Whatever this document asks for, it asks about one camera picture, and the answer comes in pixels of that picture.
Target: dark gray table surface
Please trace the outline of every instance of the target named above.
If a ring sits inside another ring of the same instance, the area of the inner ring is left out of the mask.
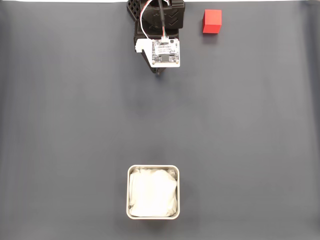
[[[158,78],[125,3],[0,2],[0,240],[320,239],[307,16],[188,2],[181,67]],[[179,218],[127,217],[133,164],[179,168]]]

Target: red cube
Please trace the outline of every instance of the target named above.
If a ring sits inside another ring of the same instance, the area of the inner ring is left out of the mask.
[[[203,16],[203,33],[218,34],[222,25],[222,10],[206,9]]]

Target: white towel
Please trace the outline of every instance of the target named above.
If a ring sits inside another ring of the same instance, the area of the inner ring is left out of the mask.
[[[175,171],[135,169],[130,174],[130,214],[136,217],[169,217],[177,212]]]

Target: white wire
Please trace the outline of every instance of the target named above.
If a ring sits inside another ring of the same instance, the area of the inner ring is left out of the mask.
[[[148,35],[146,34],[144,27],[142,26],[142,15],[144,14],[144,11],[146,10],[146,8],[148,7],[148,5],[152,2],[153,0],[148,0],[145,5],[143,6],[141,12],[140,12],[140,26],[141,26],[141,30],[143,32],[143,34],[146,36],[147,39],[149,39]]]

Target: metal container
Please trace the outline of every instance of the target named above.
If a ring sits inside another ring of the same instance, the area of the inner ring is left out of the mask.
[[[129,197],[129,182],[130,174],[134,169],[173,169],[176,173],[176,213],[172,216],[163,217],[140,217],[132,216],[129,212],[130,197]],[[128,170],[127,184],[126,184],[126,214],[129,218],[134,220],[173,220],[176,219],[180,214],[180,172],[179,169],[174,165],[132,165]]]

